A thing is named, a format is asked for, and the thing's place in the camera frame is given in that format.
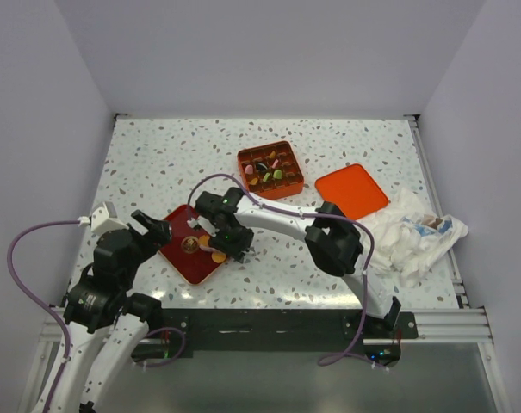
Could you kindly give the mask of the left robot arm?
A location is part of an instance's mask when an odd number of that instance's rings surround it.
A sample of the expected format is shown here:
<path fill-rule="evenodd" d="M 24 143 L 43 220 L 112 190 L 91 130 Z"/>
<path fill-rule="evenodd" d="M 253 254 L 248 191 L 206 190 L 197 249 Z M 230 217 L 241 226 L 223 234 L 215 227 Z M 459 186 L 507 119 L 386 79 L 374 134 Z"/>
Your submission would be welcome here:
<path fill-rule="evenodd" d="M 131 289 L 139 267 L 171 241 L 171 225 L 140 210 L 131 216 L 145 233 L 119 220 L 109 203 L 76 221 L 98 240 L 55 317 L 63 341 L 36 412 L 97 412 L 139 341 L 162 330 L 160 301 Z"/>

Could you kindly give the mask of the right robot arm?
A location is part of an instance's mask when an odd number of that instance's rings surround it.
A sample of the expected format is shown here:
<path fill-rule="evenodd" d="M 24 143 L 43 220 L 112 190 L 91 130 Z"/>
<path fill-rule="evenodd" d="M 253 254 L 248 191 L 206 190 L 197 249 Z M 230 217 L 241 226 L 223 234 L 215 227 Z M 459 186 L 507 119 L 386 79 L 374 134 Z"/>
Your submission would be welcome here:
<path fill-rule="evenodd" d="M 305 244 L 317 269 L 342 279 L 356 295 L 374 336 L 386 338 L 398 329 L 401 303 L 372 274 L 375 237 L 335 204 L 286 206 L 232 187 L 223 195 L 202 192 L 187 214 L 190 228 L 210 236 L 209 247 L 238 262 L 250 249 L 255 228 Z"/>

